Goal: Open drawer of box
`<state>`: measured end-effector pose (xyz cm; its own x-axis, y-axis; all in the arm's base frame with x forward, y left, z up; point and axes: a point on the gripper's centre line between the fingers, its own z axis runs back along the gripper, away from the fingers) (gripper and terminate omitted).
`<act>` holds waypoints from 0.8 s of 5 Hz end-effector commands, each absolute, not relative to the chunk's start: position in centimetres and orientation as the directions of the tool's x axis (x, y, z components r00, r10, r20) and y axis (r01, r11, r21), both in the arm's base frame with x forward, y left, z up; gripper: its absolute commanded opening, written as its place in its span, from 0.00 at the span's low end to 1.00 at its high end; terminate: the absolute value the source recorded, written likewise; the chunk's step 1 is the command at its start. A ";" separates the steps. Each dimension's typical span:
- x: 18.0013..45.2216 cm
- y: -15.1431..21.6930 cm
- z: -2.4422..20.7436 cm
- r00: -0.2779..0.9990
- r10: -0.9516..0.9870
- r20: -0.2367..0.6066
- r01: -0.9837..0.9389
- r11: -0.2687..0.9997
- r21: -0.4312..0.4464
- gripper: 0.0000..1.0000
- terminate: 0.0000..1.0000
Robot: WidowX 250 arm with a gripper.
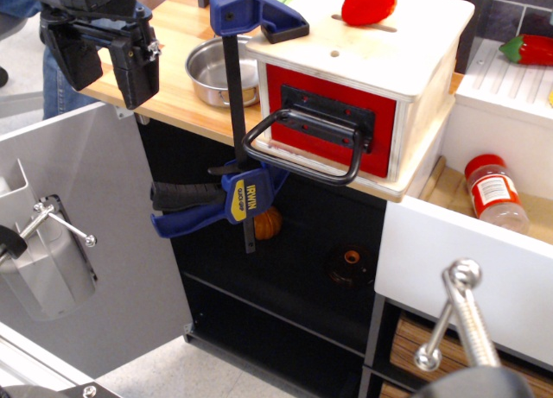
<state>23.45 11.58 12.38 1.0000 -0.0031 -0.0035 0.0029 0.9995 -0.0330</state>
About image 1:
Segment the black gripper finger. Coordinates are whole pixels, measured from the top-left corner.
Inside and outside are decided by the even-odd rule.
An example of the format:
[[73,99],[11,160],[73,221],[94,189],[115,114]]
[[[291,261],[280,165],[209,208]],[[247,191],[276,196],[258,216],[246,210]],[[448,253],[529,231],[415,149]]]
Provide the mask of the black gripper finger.
[[108,50],[125,107],[135,110],[159,92],[160,47],[147,24],[109,28]]
[[70,86],[80,92],[103,75],[98,50],[71,26],[45,28],[45,42]]

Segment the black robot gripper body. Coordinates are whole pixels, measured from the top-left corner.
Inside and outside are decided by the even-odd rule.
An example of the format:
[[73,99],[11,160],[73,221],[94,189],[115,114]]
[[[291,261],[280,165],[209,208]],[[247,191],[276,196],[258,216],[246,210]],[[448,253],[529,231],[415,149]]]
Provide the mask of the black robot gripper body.
[[149,25],[152,11],[138,0],[37,1],[42,7],[41,34],[53,51],[85,42],[99,47],[122,42],[140,53],[159,51]]

